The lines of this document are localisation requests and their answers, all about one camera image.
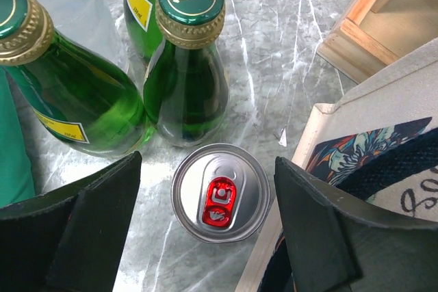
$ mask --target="red pull tab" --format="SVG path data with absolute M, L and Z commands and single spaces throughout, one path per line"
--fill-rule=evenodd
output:
M 203 222 L 218 228 L 230 226 L 236 194 L 237 189 L 230 178 L 212 180 L 207 189 Z

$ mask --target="can rim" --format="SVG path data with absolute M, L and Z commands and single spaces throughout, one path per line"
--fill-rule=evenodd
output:
M 202 234 L 202 232 L 199 229 L 196 229 L 193 226 L 192 221 L 188 219 L 187 214 L 183 210 L 184 208 L 181 201 L 181 188 L 179 188 L 183 181 L 183 177 L 185 176 L 185 173 L 188 171 L 188 169 L 191 168 L 192 164 L 200 159 L 201 155 L 205 156 L 210 154 L 211 152 L 229 153 L 232 155 L 238 155 L 243 159 L 247 160 L 248 165 L 250 165 L 250 167 L 255 171 L 255 174 L 259 179 L 259 185 L 261 186 L 261 194 L 265 196 L 265 197 L 260 197 L 259 204 L 257 205 L 257 211 L 250 219 L 250 221 L 252 221 L 254 220 L 253 218 L 256 217 L 254 222 L 246 229 L 246 231 L 240 233 L 236 238 L 206 237 L 205 235 Z M 252 234 L 254 234 L 266 219 L 268 210 L 270 208 L 270 199 L 271 199 L 270 182 L 268 179 L 268 175 L 266 174 L 266 171 L 264 170 L 260 162 L 258 162 L 258 160 L 244 148 L 241 148 L 233 144 L 226 144 L 226 143 L 209 144 L 200 147 L 194 152 L 190 153 L 179 164 L 172 178 L 171 199 L 172 199 L 172 208 L 179 223 L 196 239 L 211 244 L 238 242 L 238 241 L 243 241 L 249 238 Z

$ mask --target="can lid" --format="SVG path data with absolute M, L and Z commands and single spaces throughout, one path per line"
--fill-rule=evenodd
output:
M 211 44 L 224 26 L 225 0 L 156 0 L 155 17 L 164 37 L 178 47 Z
M 52 20 L 36 0 L 0 0 L 0 65 L 34 61 L 49 48 L 53 34 Z
M 207 243 L 241 241 L 264 221 L 270 184 L 261 164 L 230 144 L 194 151 L 177 168 L 172 205 L 190 234 Z

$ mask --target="green bottle cap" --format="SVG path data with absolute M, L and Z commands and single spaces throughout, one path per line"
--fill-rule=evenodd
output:
M 164 37 L 182 48 L 207 46 L 224 26 L 225 0 L 156 0 L 155 5 Z
M 53 39 L 53 23 L 36 0 L 0 0 L 0 65 L 39 58 Z
M 0 0 L 0 39 L 10 36 L 27 16 L 27 0 Z

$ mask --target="green cloth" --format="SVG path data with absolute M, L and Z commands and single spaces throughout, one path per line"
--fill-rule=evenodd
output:
M 5 71 L 0 67 L 0 207 L 35 196 L 29 157 Z

